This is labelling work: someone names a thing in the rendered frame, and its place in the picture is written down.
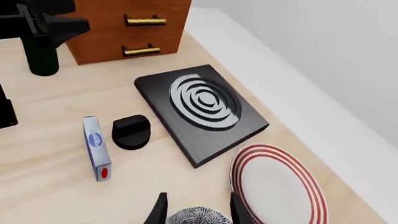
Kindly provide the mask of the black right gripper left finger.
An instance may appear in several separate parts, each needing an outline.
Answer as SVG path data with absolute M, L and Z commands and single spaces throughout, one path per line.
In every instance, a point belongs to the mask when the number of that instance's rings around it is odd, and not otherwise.
M 161 192 L 158 199 L 146 218 L 144 224 L 165 224 L 167 219 L 168 198 L 167 193 Z

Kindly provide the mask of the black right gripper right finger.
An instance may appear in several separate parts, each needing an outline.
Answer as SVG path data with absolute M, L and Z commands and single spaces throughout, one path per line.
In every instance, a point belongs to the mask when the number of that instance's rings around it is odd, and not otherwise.
M 243 201 L 240 196 L 234 192 L 231 193 L 230 197 L 230 210 L 232 224 L 253 224 Z

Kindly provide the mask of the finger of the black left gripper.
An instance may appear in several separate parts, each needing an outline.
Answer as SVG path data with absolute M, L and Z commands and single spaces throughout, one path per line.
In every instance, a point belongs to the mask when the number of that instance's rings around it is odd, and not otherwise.
M 58 48 L 64 42 L 90 31 L 88 20 L 43 14 L 39 20 L 37 44 L 40 47 Z

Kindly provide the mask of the black and white patterned bowl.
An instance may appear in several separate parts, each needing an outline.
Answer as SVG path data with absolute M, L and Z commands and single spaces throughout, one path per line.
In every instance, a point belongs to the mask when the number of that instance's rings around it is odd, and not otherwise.
M 190 207 L 175 212 L 165 224 L 232 224 L 221 212 L 206 207 Z

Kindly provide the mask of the cream cheese box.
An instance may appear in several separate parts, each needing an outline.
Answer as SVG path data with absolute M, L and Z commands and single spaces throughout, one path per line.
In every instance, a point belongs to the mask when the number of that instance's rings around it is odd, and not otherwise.
M 111 178 L 111 159 L 96 116 L 82 118 L 84 140 L 97 182 Z

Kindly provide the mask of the dark green wine bottle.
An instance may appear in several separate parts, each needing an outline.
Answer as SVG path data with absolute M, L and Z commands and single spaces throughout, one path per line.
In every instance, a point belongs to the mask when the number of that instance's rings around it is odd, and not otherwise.
M 56 48 L 39 47 L 33 39 L 21 39 L 30 72 L 37 76 L 52 76 L 59 71 Z

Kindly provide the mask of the wooden cabinet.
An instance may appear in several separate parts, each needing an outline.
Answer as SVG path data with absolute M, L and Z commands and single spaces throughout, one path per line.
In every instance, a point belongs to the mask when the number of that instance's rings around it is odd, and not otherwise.
M 79 65 L 178 51 L 192 0 L 75 0 L 90 31 L 67 41 Z

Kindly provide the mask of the wooden cabinet drawer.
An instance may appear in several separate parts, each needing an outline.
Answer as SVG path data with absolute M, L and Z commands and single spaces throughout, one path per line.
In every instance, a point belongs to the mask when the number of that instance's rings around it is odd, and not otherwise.
M 79 65 L 88 63 L 100 63 L 134 57 L 146 57 L 152 55 L 174 54 L 177 52 L 180 37 L 122 37 L 122 36 L 92 36 L 75 37 L 67 42 L 67 46 Z M 129 49 L 146 48 L 148 44 L 161 48 L 159 54 L 139 55 L 124 57 L 121 46 Z
M 90 31 L 129 28 L 123 15 L 131 18 L 151 18 L 153 15 L 166 18 L 165 26 L 172 30 L 183 29 L 192 0 L 75 0 L 76 11 L 66 14 L 73 18 L 85 18 Z

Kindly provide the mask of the white plate with red rings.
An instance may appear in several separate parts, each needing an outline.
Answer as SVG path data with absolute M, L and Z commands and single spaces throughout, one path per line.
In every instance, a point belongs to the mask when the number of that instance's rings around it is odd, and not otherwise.
M 329 224 L 318 182 L 297 158 L 278 147 L 242 148 L 232 160 L 229 178 L 254 224 Z

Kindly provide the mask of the round black stove knob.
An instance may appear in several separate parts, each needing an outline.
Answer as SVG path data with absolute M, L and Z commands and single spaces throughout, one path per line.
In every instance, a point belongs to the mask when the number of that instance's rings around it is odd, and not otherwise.
M 150 121 L 141 114 L 113 121 L 111 137 L 113 142 L 128 151 L 143 148 L 150 139 Z

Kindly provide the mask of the flat black stove plate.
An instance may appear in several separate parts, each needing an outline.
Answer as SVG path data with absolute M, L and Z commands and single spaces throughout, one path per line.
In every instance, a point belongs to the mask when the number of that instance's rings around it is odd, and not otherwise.
M 211 65 L 139 77 L 134 85 L 194 168 L 269 126 Z

